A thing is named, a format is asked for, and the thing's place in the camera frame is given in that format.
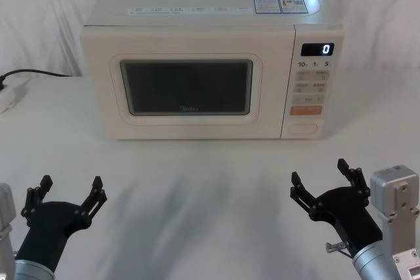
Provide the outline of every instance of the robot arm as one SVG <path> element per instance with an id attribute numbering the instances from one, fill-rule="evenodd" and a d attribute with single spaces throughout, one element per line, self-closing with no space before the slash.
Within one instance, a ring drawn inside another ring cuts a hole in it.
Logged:
<path id="1" fill-rule="evenodd" d="M 56 201 L 43 203 L 42 200 L 52 185 L 53 181 L 46 175 L 40 187 L 28 189 L 26 204 L 21 214 L 26 218 L 30 230 L 16 255 L 16 261 L 13 258 L 10 240 L 0 252 L 2 262 L 5 262 L 0 265 L 0 280 L 3 280 L 1 272 L 7 279 L 54 280 L 54 272 L 68 238 L 79 230 L 89 228 L 93 217 L 106 201 L 99 176 L 93 181 L 89 196 L 80 206 Z M 10 188 L 9 192 L 7 203 L 14 210 Z M 14 212 L 13 216 L 8 217 L 9 222 L 15 216 Z"/>
<path id="2" fill-rule="evenodd" d="M 350 182 L 350 187 L 336 188 L 315 198 L 306 191 L 298 174 L 293 172 L 291 198 L 307 211 L 313 221 L 331 224 L 342 240 L 336 247 L 340 250 L 347 248 L 353 258 L 362 248 L 380 241 L 382 232 L 366 210 L 370 189 L 362 170 L 349 169 L 344 159 L 339 160 L 338 168 Z"/>
<path id="3" fill-rule="evenodd" d="M 13 279 L 16 269 L 9 237 L 12 230 L 10 223 L 14 218 L 16 218 L 16 210 L 12 190 L 9 185 L 0 184 L 0 280 L 5 280 L 6 275 Z"/>
<path id="4" fill-rule="evenodd" d="M 394 262 L 401 280 L 420 279 L 415 249 L 415 221 L 419 216 L 419 175 L 398 165 L 373 173 L 372 204 L 383 225 L 383 254 Z"/>
<path id="5" fill-rule="evenodd" d="M 327 191 L 314 198 L 305 190 L 296 172 L 292 174 L 291 197 L 313 221 L 330 223 L 342 243 L 327 243 L 327 252 L 348 249 L 363 280 L 420 280 L 420 259 L 415 250 L 415 219 L 419 210 L 418 175 L 400 165 L 376 172 L 372 191 L 361 169 L 349 169 L 344 159 L 338 168 L 351 187 Z M 366 211 L 371 196 L 381 213 L 383 233 Z"/>

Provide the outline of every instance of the orange button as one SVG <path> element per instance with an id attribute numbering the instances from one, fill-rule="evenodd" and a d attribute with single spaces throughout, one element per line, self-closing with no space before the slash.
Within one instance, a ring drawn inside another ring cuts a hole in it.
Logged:
<path id="1" fill-rule="evenodd" d="M 321 115 L 322 106 L 292 106 L 290 115 Z"/>

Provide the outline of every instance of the metal bracket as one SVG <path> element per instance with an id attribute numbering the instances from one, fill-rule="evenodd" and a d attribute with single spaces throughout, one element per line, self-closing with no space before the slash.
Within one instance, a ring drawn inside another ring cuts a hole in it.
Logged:
<path id="1" fill-rule="evenodd" d="M 11 187 L 7 184 L 0 184 L 0 275 L 7 274 L 11 279 L 16 271 L 9 237 L 12 230 L 10 223 L 14 218 L 16 218 L 16 209 Z"/>
<path id="2" fill-rule="evenodd" d="M 325 249 L 328 254 L 331 254 L 332 252 L 339 252 L 340 250 L 348 249 L 348 242 L 345 241 L 337 244 L 326 243 Z"/>
<path id="3" fill-rule="evenodd" d="M 403 165 L 375 172 L 371 196 L 383 221 L 384 254 L 394 260 L 401 280 L 420 280 L 420 258 L 415 249 L 419 175 Z"/>

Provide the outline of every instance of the white microwave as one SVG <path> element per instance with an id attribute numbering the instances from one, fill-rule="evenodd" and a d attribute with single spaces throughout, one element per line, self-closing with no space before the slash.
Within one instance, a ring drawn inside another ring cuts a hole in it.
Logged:
<path id="1" fill-rule="evenodd" d="M 342 42 L 325 0 L 98 0 L 81 36 L 114 139 L 319 138 Z"/>

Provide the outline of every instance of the white table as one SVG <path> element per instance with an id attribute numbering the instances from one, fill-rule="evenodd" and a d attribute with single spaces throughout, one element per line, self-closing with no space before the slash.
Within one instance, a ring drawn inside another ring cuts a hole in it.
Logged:
<path id="1" fill-rule="evenodd" d="M 32 80 L 0 114 L 0 181 L 20 212 L 45 174 L 45 201 L 77 204 L 102 177 L 108 201 L 70 238 L 59 280 L 357 279 L 325 252 L 333 228 L 290 199 L 291 172 L 315 196 L 348 184 L 340 157 L 367 180 L 397 164 L 420 172 L 420 74 L 344 71 L 335 84 L 322 140 L 153 142 L 107 139 L 89 79 Z M 20 215 L 12 225 L 17 249 L 28 228 Z"/>

